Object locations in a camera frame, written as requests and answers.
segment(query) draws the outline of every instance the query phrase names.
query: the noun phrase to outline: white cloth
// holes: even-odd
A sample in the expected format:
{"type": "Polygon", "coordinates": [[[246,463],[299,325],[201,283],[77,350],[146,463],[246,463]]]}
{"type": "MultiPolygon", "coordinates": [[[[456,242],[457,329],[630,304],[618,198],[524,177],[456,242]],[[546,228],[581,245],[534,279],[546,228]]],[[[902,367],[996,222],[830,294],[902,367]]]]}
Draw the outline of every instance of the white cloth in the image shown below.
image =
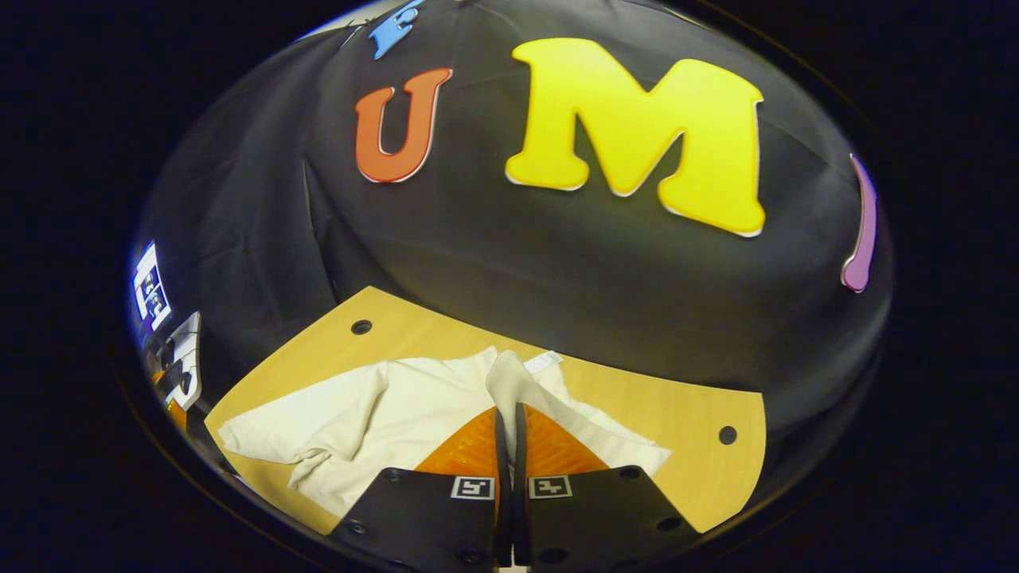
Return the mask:
{"type": "Polygon", "coordinates": [[[234,454],[297,464],[288,487],[342,518],[382,468],[417,467],[493,405],[516,444],[516,401],[551,417],[609,466],[637,464],[653,475],[672,454],[574,402],[558,364],[532,375],[515,353],[492,347],[454,360],[363,366],[227,420],[218,432],[234,454]]]}

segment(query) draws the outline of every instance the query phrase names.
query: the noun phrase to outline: light wood surface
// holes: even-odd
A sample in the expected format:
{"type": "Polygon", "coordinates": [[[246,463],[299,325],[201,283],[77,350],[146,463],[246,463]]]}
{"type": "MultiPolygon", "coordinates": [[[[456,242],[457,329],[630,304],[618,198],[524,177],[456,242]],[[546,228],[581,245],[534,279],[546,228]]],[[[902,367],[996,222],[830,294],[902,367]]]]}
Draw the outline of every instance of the light wood surface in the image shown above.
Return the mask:
{"type": "MultiPolygon", "coordinates": [[[[226,420],[330,376],[381,360],[471,356],[494,346],[528,360],[545,350],[465,324],[368,288],[343,302],[252,370],[205,420],[216,445],[260,496],[320,533],[339,518],[286,488],[293,467],[237,456],[216,431],[226,420]],[[372,322],[356,335],[358,320],[372,322]]],[[[673,451],[654,481],[698,531],[738,513],[764,460],[761,395],[687,384],[608,368],[562,355],[571,395],[603,410],[628,428],[673,451]],[[734,444],[719,430],[732,426],[734,444]]]]}

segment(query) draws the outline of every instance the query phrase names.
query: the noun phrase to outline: yellow letter m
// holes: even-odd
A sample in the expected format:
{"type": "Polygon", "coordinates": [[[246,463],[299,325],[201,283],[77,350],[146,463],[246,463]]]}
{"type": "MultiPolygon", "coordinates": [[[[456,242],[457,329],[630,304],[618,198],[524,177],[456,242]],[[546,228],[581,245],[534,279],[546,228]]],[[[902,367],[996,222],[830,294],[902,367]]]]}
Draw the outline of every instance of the yellow letter m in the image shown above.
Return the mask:
{"type": "Polygon", "coordinates": [[[637,191],[681,135],[675,173],[658,185],[668,211],[744,237],[760,233],[757,104],[760,92],[735,73],[681,60],[650,92],[590,40],[528,42],[513,57],[531,66],[524,149],[506,161],[515,184],[574,191],[589,174],[574,154],[577,117],[612,193],[637,191]]]}

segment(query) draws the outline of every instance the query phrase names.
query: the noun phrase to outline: white tag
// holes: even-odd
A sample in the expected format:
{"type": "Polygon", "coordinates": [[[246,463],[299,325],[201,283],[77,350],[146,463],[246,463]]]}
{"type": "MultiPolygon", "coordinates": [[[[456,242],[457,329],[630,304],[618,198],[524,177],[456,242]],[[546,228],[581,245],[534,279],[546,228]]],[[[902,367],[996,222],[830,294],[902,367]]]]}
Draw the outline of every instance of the white tag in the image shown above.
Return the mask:
{"type": "Polygon", "coordinates": [[[531,374],[537,374],[552,364],[558,364],[559,362],[562,362],[562,357],[555,354],[554,351],[548,351],[544,354],[535,356],[531,360],[528,360],[524,363],[524,367],[527,368],[527,371],[531,374]]]}

